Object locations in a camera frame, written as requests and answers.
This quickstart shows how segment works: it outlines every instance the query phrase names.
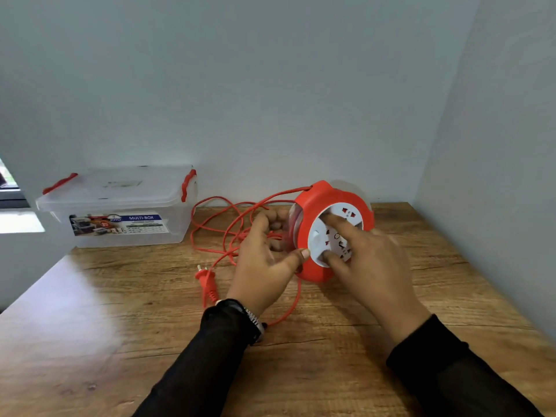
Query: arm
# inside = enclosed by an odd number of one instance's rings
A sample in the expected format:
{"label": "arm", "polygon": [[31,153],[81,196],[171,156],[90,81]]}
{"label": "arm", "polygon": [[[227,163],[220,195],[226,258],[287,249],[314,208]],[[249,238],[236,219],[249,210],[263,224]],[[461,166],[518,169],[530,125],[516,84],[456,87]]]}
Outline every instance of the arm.
{"label": "arm", "polygon": [[275,260],[266,233],[279,229],[288,210],[257,215],[241,244],[226,301],[208,308],[201,328],[133,417],[217,417],[249,343],[260,335],[245,309],[257,318],[282,295],[309,250],[295,250]]}
{"label": "arm", "polygon": [[351,263],[332,252],[323,259],[396,343],[387,360],[431,416],[539,416],[538,410],[498,376],[466,343],[418,300],[409,261],[395,238],[361,231],[327,215],[352,248]]}

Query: red cable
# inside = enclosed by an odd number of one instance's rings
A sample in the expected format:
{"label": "red cable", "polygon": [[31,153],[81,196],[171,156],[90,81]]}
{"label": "red cable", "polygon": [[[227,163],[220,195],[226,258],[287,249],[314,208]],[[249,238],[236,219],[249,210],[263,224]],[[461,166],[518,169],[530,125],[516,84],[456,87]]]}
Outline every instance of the red cable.
{"label": "red cable", "polygon": [[[297,189],[292,189],[292,190],[285,190],[283,192],[280,193],[276,193],[275,195],[272,196],[268,196],[267,198],[261,200],[260,202],[239,202],[239,203],[232,203],[230,202],[228,199],[226,199],[225,197],[222,196],[211,196],[211,197],[207,197],[206,199],[203,199],[201,201],[198,201],[197,203],[195,203],[195,205],[193,206],[193,209],[191,210],[191,224],[193,224],[193,226],[195,227],[195,229],[193,231],[191,231],[191,235],[190,235],[190,239],[191,239],[191,245],[193,246],[193,248],[195,250],[201,251],[201,252],[210,252],[210,253],[219,253],[220,257],[218,259],[216,259],[214,261],[214,263],[212,264],[212,266],[207,270],[207,274],[211,273],[212,270],[214,269],[214,267],[218,264],[218,262],[222,259],[224,259],[225,257],[227,257],[230,262],[235,266],[236,262],[233,260],[233,257],[237,256],[238,253],[236,253],[236,251],[240,248],[239,245],[234,245],[234,243],[239,242],[239,244],[241,244],[241,242],[247,237],[247,234],[249,234],[249,230],[251,229],[251,226],[248,226],[244,229],[244,217],[247,214],[249,215],[249,221],[251,224],[253,224],[253,213],[255,210],[259,209],[259,208],[264,208],[264,209],[268,209],[266,207],[267,204],[269,203],[276,203],[276,202],[283,202],[283,203],[293,203],[294,201],[292,200],[271,200],[276,196],[281,196],[281,195],[287,195],[289,193],[296,193],[296,192],[301,192],[301,191],[305,191],[305,190],[309,190],[311,187],[299,187]],[[212,199],[221,199],[223,201],[225,201],[226,203],[228,203],[228,206],[226,208],[224,208],[221,211],[218,211],[214,214],[212,214],[210,217],[206,218],[203,222],[198,223],[197,221],[195,221],[195,219],[193,219],[193,216],[195,214],[195,209],[197,208],[197,206],[199,206],[201,203],[205,203],[209,200]],[[247,208],[246,210],[244,210],[243,212],[240,212],[240,210],[237,208],[239,205],[242,204],[250,204],[252,206],[250,206],[249,208]],[[224,212],[226,212],[227,210],[230,209],[234,209],[237,214],[238,217],[235,218],[233,220],[233,222],[228,226],[228,228],[226,230],[217,230],[216,228],[211,228],[209,226],[207,226],[206,224],[212,219],[215,218],[221,214],[223,214]],[[232,227],[237,224],[238,222],[241,222],[240,227],[238,229],[237,232],[231,231]],[[207,231],[214,231],[214,232],[221,232],[224,235],[222,236],[222,250],[214,250],[212,248],[202,248],[202,247],[198,247],[195,245],[195,233],[200,230],[207,230]],[[232,239],[230,240],[230,243],[228,244],[228,247],[226,248],[226,237],[228,236],[233,236]],[[274,231],[269,231],[269,233],[267,234],[268,238],[275,238],[275,239],[282,239],[282,234],[280,233],[275,233]],[[203,287],[203,308],[206,307],[206,297],[207,297],[207,292],[206,292],[206,287]],[[295,296],[294,302],[293,304],[290,306],[290,308],[287,310],[286,313],[284,313],[281,317],[279,317],[278,319],[270,322],[268,325],[272,326],[275,325],[277,323],[282,322],[283,320],[285,320],[295,309],[295,306],[297,306],[297,302],[299,301],[299,297],[301,296],[301,280],[297,280],[297,295]]]}

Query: wall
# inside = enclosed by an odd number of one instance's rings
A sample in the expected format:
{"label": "wall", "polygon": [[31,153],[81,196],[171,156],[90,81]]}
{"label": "wall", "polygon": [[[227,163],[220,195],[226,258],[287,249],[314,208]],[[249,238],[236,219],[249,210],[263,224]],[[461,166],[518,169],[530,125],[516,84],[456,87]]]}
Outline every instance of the wall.
{"label": "wall", "polygon": [[[189,162],[201,196],[327,179],[410,200],[478,4],[2,0],[0,155],[31,199],[90,166]],[[0,238],[20,292],[72,244],[42,218],[33,244]]]}
{"label": "wall", "polygon": [[555,0],[483,0],[415,206],[556,339]]}

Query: red latch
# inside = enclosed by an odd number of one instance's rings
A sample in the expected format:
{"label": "red latch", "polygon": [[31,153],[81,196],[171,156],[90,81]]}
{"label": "red latch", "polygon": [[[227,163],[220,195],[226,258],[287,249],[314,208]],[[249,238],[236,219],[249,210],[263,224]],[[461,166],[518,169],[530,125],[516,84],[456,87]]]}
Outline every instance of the red latch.
{"label": "red latch", "polygon": [[44,189],[42,191],[42,194],[45,195],[46,193],[50,193],[52,190],[59,188],[62,184],[67,183],[68,181],[70,181],[72,178],[77,177],[78,174],[76,172],[73,172],[72,174],[69,175],[69,177],[63,178],[60,181],[58,181],[56,184],[54,184],[54,186],[52,187],[47,187],[46,189]]}
{"label": "red latch", "polygon": [[181,201],[185,202],[185,199],[187,199],[187,185],[189,184],[189,182],[191,181],[191,179],[193,177],[197,176],[197,171],[195,171],[194,169],[192,169],[188,175],[185,176],[184,182],[181,185]]}

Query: box lid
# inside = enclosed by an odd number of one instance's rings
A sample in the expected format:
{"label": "box lid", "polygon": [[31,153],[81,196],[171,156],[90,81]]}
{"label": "box lid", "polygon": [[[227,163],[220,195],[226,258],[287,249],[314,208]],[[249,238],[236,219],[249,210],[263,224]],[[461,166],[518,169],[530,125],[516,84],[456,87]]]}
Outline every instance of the box lid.
{"label": "box lid", "polygon": [[[192,169],[191,165],[94,169],[39,197],[37,207],[52,212],[171,206],[181,202],[182,184]],[[196,199],[196,191],[189,197]]]}

